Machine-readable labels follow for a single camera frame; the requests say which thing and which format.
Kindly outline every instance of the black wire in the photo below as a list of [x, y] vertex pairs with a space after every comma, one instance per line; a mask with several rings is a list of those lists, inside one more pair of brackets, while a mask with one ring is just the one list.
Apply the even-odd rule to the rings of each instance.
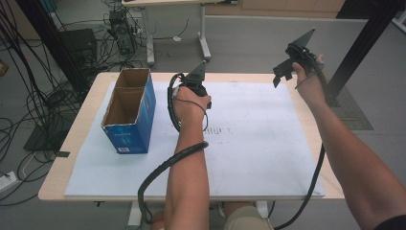
[[11, 124], [10, 133], [11, 133], [12, 128], [13, 128], [14, 126], [15, 126], [15, 128], [14, 128], [14, 131], [12, 132], [12, 135], [10, 136], [10, 140], [9, 140], [8, 142], [6, 142], [6, 144], [0, 149], [0, 152], [2, 152], [2, 151], [4, 150], [3, 155], [0, 157], [0, 163], [4, 160], [4, 158], [6, 157], [7, 153], [9, 152], [9, 148], [10, 148], [11, 142], [12, 142], [12, 140], [13, 140], [13, 138], [14, 138], [14, 135], [15, 135], [16, 131], [18, 130], [18, 127], [21, 125], [21, 123], [22, 123], [23, 121], [26, 121], [26, 117], [27, 117], [27, 116], [28, 116], [28, 113], [27, 113], [26, 115], [24, 115], [24, 117], [23, 117], [18, 123], [16, 123], [16, 124]]
[[34, 178], [34, 179], [28, 179], [28, 178], [27, 178], [28, 176], [26, 176], [26, 177], [23, 179], [23, 176], [20, 175], [20, 168], [22, 167], [24, 161], [25, 161], [29, 156], [31, 156], [31, 155], [33, 155], [33, 154], [35, 154], [35, 152], [31, 152], [30, 154], [28, 154], [27, 156], [25, 156], [24, 159], [23, 159], [23, 160], [20, 162], [20, 164], [18, 165], [18, 168], [17, 168], [17, 178], [18, 178], [19, 180], [24, 180], [25, 182], [33, 182], [33, 181], [36, 181], [36, 180], [38, 180], [38, 179], [40, 179], [40, 178], [42, 178], [42, 177], [44, 177], [45, 175], [48, 174], [48, 172], [46, 172], [46, 173], [42, 174], [41, 176], [39, 176], [39, 177], [37, 177], [37, 178]]
[[271, 206], [271, 210], [269, 210], [269, 213], [268, 213], [268, 218], [270, 218], [271, 217], [271, 215], [272, 215], [272, 213], [274, 212], [274, 209], [275, 209], [275, 200], [272, 202], [272, 206]]
[[170, 79], [168, 91], [167, 91], [168, 113], [169, 113], [170, 120], [172, 121], [172, 124], [176, 128], [177, 131], [180, 131], [180, 124], [179, 124], [179, 121], [176, 119], [175, 111], [173, 108], [173, 99], [172, 99], [173, 85], [175, 84], [177, 79], [182, 80], [183, 78], [185, 78], [185, 75], [183, 75], [182, 73], [174, 75]]
[[[6, 39], [8, 39], [9, 41], [11, 41], [11, 37], [9, 34], [7, 34], [6, 30], [4, 29], [4, 27], [0, 24], [0, 31], [2, 31], [3, 35], [6, 37]], [[11, 42], [11, 46], [14, 49], [14, 51], [17, 53], [17, 55], [20, 57], [21, 61], [23, 62], [26, 70], [27, 70], [27, 74], [29, 76], [29, 79], [32, 83], [32, 86], [34, 87], [35, 91], [39, 94], [40, 90], [38, 88], [38, 86], [36, 85], [36, 82], [34, 80], [34, 73], [30, 68], [30, 65], [27, 61], [27, 59], [25, 58], [24, 54], [22, 53], [21, 50], [19, 50], [19, 45], [15, 44], [14, 42]], [[41, 97], [41, 95], [39, 94], [39, 97], [41, 98], [43, 103], [45, 102], [45, 99]]]
[[[12, 138], [11, 138], [11, 132], [12, 132], [13, 124], [12, 124], [12, 121], [11, 121], [10, 119], [8, 119], [8, 118], [0, 118], [0, 120], [5, 120], [5, 121], [7, 121], [7, 122], [10, 123], [10, 126], [7, 126], [7, 127], [5, 127], [5, 128], [2, 128], [2, 129], [0, 130], [1, 133], [4, 133], [4, 134], [5, 134], [4, 137], [1, 138], [1, 140], [0, 140], [0, 143], [2, 143], [2, 142], [5, 141], [5, 144], [0, 148], [0, 152], [2, 152], [2, 151], [5, 149], [5, 147], [8, 147], [8, 146], [10, 145], [10, 142], [11, 142], [11, 140], [12, 140]], [[4, 154], [1, 156], [0, 162], [2, 162], [2, 160], [4, 159], [6, 153], [4, 153]]]
[[158, 177], [162, 172], [164, 172], [167, 168], [171, 167], [172, 165], [176, 164], [178, 161], [182, 160], [183, 158], [198, 152], [200, 150], [203, 150], [209, 145], [207, 142], [202, 142], [196, 145], [193, 145], [191, 147], [188, 147], [186, 149], [183, 149], [179, 151], [178, 153], [175, 153], [173, 156], [171, 156], [168, 160], [166, 160], [164, 163], [162, 163], [158, 168], [156, 168], [147, 178], [144, 180], [144, 182], [141, 184], [140, 188], [138, 189], [138, 205], [140, 207], [140, 211], [142, 214], [142, 220], [145, 223], [151, 224], [152, 223], [152, 213], [149, 211], [147, 208], [146, 203], [144, 202], [144, 192], [146, 191], [147, 187], [152, 183], [152, 181]]
[[278, 227], [275, 227], [274, 228], [275, 230], [283, 229], [283, 228], [289, 226], [290, 224], [292, 224], [299, 217], [299, 215], [302, 213], [302, 211], [304, 210], [306, 204], [311, 199], [311, 195], [313, 194], [314, 187], [316, 186], [317, 178], [319, 176], [320, 169], [322, 168], [323, 160], [325, 159], [325, 153], [326, 153], [325, 146], [322, 144], [322, 147], [320, 149], [319, 160], [317, 162], [316, 169], [315, 169], [313, 177], [311, 179], [310, 187], [309, 187], [309, 189], [307, 191], [307, 195], [304, 198], [304, 202], [302, 203], [302, 206], [299, 208], [298, 212], [295, 214], [295, 216], [293, 216], [293, 218], [291, 218], [288, 222], [286, 222], [286, 223], [284, 223], [284, 224], [282, 224], [282, 225], [280, 225]]
[[[186, 29], [188, 28], [188, 25], [189, 25], [189, 18], [188, 18], [188, 20], [186, 20], [186, 26], [185, 26], [185, 28], [184, 28], [183, 31], [182, 31], [181, 33], [179, 33], [177, 36], [182, 35], [182, 33], [185, 32]], [[153, 39], [154, 39], [154, 40], [164, 40], [164, 39], [173, 39], [173, 37], [157, 37], [157, 38], [153, 38]]]
[[6, 174], [6, 173], [4, 173], [4, 172], [2, 172], [2, 171], [0, 171], [0, 173], [1, 173], [2, 175], [4, 175], [6, 178], [10, 178], [10, 176], [9, 176], [8, 174]]
[[104, 22], [104, 20], [81, 20], [81, 21], [63, 23], [63, 26], [70, 26], [73, 24], [78, 24], [78, 23], [83, 23], [83, 22], [101, 22], [101, 21]]
[[[21, 183], [20, 183], [13, 191], [11, 191], [8, 195], [3, 196], [2, 198], [0, 198], [0, 201], [3, 201], [3, 200], [5, 200], [6, 198], [10, 197], [15, 191], [17, 191], [18, 188], [21, 187], [21, 185], [24, 184], [24, 182], [26, 182], [26, 180], [27, 180], [33, 173], [35, 173], [37, 170], [39, 170], [40, 168], [42, 168], [44, 165], [46, 165], [46, 163], [40, 165], [40, 166], [37, 167], [35, 170], [33, 170], [30, 174], [28, 174], [27, 177], [25, 177], [25, 178], [21, 181]], [[23, 200], [20, 200], [20, 201], [18, 201], [18, 202], [9, 203], [9, 204], [0, 204], [0, 206], [12, 206], [12, 205], [20, 204], [20, 203], [26, 202], [26, 201], [28, 201], [28, 200], [30, 200], [30, 199], [36, 197], [36, 196], [38, 196], [38, 194], [35, 194], [35, 195], [33, 195], [33, 196], [30, 196], [30, 197], [25, 198], [25, 199], [23, 199]]]

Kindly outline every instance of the table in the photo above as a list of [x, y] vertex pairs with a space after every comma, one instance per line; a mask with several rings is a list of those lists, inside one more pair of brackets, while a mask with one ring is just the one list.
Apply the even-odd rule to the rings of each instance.
[[155, 63], [154, 50], [153, 50], [153, 38], [148, 29], [148, 6], [163, 6], [163, 5], [182, 5], [182, 4], [200, 4], [200, 32], [198, 33], [200, 46], [203, 51], [204, 59], [209, 60], [212, 55], [210, 54], [209, 46], [207, 45], [205, 36], [205, 3], [215, 3], [220, 0], [134, 0], [123, 1], [122, 4], [127, 8], [139, 8], [143, 17], [145, 33], [147, 37], [147, 64], [152, 66]]
[[[91, 200], [95, 199], [91, 196], [76, 196], [68, 197], [64, 195], [65, 189], [69, 182], [70, 176], [72, 174], [79, 149], [83, 144], [84, 139], [89, 132], [89, 128], [94, 120], [94, 117], [102, 103], [104, 95], [107, 91], [108, 85], [115, 81], [119, 73], [101, 73], [96, 78], [88, 96], [83, 103], [82, 108], [78, 114], [77, 119], [72, 125], [70, 132], [68, 133], [65, 142], [61, 147], [61, 151], [69, 151], [69, 157], [57, 157], [54, 165], [50, 169], [47, 178], [45, 179], [40, 191], [39, 198], [43, 200]], [[154, 81], [166, 81], [173, 76], [173, 73], [152, 73]], [[216, 74], [208, 73], [206, 74], [206, 81], [209, 82], [270, 82], [273, 79], [273, 75], [270, 74]], [[319, 154], [321, 139], [318, 133], [315, 121], [310, 114], [306, 104], [300, 98], [294, 86], [296, 82], [294, 80], [289, 80], [286, 83], [289, 90], [290, 96], [292, 98], [293, 104], [295, 105], [296, 111], [300, 123], [302, 124], [305, 138], [310, 147], [310, 151], [313, 155], [314, 161], [317, 161]], [[343, 191], [334, 176], [331, 167], [327, 160], [322, 167], [320, 177], [322, 178], [326, 195], [323, 199], [342, 199], [344, 198]], [[97, 200], [115, 200], [115, 201], [132, 201], [128, 197], [98, 197]]]
[[405, 26], [405, 22], [406, 22], [406, 11], [404, 11], [404, 12], [402, 13], [402, 15], [401, 15], [398, 19], [396, 19], [396, 18], [392, 19], [392, 22], [394, 22], [395, 25], [396, 25], [400, 30], [402, 30], [404, 33], [406, 33], [406, 26]]

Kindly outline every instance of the paper sheet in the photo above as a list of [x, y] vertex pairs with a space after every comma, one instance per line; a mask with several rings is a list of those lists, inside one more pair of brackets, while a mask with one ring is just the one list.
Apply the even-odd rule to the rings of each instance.
[[[303, 198], [315, 164], [284, 84], [209, 83], [213, 98], [207, 111], [205, 149], [211, 197]], [[172, 156], [178, 133], [167, 109], [165, 82], [155, 82], [156, 108], [149, 153], [116, 153], [101, 128], [114, 82], [85, 139], [65, 191], [66, 196], [136, 198], [144, 179]], [[148, 198], [165, 197], [169, 170], [146, 190]], [[324, 196], [320, 182], [314, 196]]]

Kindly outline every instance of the power strip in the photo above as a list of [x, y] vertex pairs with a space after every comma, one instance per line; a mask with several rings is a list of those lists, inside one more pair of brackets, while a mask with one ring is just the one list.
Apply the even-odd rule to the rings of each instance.
[[14, 172], [9, 172], [7, 175], [0, 177], [0, 194], [11, 188], [14, 184], [18, 183]]

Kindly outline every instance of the open box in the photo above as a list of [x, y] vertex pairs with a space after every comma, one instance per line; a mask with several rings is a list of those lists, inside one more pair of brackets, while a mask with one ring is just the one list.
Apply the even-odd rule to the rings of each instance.
[[149, 69], [123, 70], [101, 121], [117, 153], [148, 152], [155, 105]]

